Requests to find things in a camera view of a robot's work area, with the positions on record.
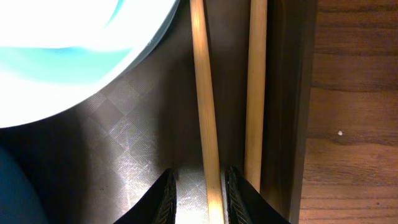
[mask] wooden table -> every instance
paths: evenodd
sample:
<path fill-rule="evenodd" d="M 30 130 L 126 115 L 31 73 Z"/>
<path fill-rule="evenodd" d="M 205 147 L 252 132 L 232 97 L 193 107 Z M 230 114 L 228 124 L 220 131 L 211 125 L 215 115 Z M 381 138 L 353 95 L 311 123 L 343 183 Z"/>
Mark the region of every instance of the wooden table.
<path fill-rule="evenodd" d="M 300 223 L 398 223 L 396 0 L 319 0 Z"/>

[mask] wooden dowel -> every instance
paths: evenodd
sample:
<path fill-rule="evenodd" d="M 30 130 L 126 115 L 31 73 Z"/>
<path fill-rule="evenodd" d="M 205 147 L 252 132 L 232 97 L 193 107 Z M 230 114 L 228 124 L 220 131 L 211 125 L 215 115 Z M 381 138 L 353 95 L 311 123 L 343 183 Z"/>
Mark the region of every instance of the wooden dowel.
<path fill-rule="evenodd" d="M 203 0 L 190 0 L 190 7 L 200 136 L 206 179 L 209 223 L 224 224 L 216 118 L 213 101 L 213 87 L 211 85 L 210 58 Z"/>
<path fill-rule="evenodd" d="M 267 0 L 251 0 L 244 176 L 259 192 L 266 88 Z"/>

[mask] white bowl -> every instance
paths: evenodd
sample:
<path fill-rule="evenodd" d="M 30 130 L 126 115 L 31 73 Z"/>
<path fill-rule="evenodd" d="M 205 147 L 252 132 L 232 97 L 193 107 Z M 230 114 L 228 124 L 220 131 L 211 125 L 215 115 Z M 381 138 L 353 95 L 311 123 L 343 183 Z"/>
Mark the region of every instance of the white bowl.
<path fill-rule="evenodd" d="M 168 28 L 178 0 L 131 2 L 122 5 L 131 13 L 115 16 L 117 23 L 79 47 L 0 47 L 0 128 L 67 110 L 144 59 Z"/>

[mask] white object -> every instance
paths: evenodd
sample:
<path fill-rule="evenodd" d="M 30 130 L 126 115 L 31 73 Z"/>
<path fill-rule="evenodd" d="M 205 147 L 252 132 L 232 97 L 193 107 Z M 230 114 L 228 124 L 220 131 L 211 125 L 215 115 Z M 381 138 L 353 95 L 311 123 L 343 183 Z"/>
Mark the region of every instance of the white object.
<path fill-rule="evenodd" d="M 175 1 L 125 0 L 111 21 L 114 24 L 99 31 L 101 41 L 80 47 L 0 47 L 0 128 L 69 109 L 102 89 L 132 62 L 138 63 L 149 43 L 159 40 L 154 36 L 168 23 L 165 19 L 171 19 Z"/>

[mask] wood grain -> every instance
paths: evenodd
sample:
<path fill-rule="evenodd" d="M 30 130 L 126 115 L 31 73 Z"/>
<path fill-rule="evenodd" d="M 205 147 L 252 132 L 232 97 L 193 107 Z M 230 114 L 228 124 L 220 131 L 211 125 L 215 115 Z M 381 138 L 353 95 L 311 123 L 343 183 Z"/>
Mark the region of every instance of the wood grain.
<path fill-rule="evenodd" d="M 266 90 L 266 34 L 267 0 L 251 0 L 244 176 L 258 192 Z"/>
<path fill-rule="evenodd" d="M 190 9 L 209 223 L 222 224 L 224 223 L 223 194 L 221 191 L 216 117 L 203 0 L 191 0 Z"/>
<path fill-rule="evenodd" d="M 398 1 L 319 1 L 301 223 L 397 223 L 397 36 Z"/>

